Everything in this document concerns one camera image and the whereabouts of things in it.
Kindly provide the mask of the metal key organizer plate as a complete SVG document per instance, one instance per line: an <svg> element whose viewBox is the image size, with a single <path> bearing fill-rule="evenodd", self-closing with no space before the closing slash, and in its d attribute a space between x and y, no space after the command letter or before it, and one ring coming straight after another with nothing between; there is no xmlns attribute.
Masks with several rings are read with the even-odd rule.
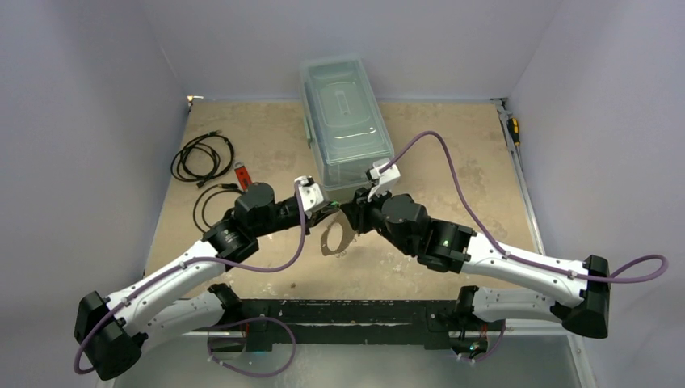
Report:
<svg viewBox="0 0 685 388"><path fill-rule="evenodd" d="M356 232L347 217L342 212L337 213L321 234L321 253L324 256L344 256L346 249L355 241Z"/></svg>

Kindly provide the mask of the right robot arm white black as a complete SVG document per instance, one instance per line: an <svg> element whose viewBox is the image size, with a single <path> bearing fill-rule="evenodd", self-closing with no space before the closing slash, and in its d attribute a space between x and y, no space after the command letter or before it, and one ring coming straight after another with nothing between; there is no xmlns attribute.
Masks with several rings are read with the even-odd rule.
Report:
<svg viewBox="0 0 685 388"><path fill-rule="evenodd" d="M482 232L431 217L410 195L390 193L369 199L360 189L341 205L358 234L377 232L402 254L436 272L468 273L518 285L514 297L479 289L456 303L453 317L465 329L498 321L495 313L559 322L567 331L592 339L608 336L611 289L608 263L591 255L558 259L500 244Z"/></svg>

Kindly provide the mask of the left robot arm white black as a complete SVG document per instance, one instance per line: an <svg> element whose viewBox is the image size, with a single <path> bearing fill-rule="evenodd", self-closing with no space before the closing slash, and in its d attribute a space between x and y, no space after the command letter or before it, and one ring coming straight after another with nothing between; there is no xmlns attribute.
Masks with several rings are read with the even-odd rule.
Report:
<svg viewBox="0 0 685 388"><path fill-rule="evenodd" d="M310 228L338 208L309 176L295 179L293 196L282 201L275 200L266 183L242 189L234 206L178 258L117 292L102 296L94 291L81 299L74 327L74 372L111 380L145 352L190 331L249 331L256 323L269 321L267 316L246 316L242 300L226 284L212 285L197 297L184 296L231 269L273 273L291 267ZM259 238L293 227L300 235L296 253L285 264L264 268L246 263L258 251Z"/></svg>

